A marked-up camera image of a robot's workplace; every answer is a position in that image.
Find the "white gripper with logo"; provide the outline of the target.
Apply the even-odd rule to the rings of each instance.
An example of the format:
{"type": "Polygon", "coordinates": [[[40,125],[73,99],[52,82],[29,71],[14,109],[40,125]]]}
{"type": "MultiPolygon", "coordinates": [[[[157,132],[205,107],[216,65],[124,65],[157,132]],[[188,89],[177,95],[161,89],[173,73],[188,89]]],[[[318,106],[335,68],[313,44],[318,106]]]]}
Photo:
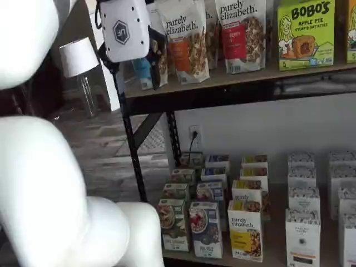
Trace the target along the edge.
{"type": "Polygon", "coordinates": [[[164,54],[165,36],[150,27],[146,2],[142,0],[99,1],[104,43],[97,54],[110,73],[120,63],[144,58],[150,63],[153,89],[160,87],[159,61],[164,54]]]}

